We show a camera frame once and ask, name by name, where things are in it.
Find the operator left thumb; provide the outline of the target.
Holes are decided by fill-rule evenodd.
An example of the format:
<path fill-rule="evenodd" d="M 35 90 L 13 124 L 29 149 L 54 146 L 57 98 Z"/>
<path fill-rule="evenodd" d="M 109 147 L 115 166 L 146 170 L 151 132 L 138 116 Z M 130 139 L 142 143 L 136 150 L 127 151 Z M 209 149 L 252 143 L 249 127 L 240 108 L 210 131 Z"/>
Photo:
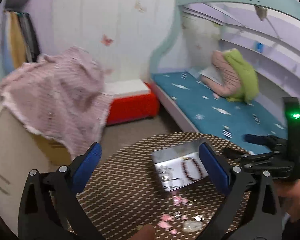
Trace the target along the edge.
<path fill-rule="evenodd" d="M 155 228 L 152 225 L 143 226 L 137 233 L 135 233 L 130 240 L 154 240 Z"/>

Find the operator right hand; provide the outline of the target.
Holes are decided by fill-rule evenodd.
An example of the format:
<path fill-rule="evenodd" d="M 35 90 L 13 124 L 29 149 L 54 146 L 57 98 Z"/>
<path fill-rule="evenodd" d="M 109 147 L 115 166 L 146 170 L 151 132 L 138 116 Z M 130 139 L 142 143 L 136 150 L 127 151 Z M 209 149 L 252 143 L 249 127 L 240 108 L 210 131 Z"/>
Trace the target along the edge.
<path fill-rule="evenodd" d="M 300 179 L 293 183 L 274 181 L 274 186 L 279 197 L 287 198 L 286 213 L 290 215 L 291 222 L 300 219 Z"/>

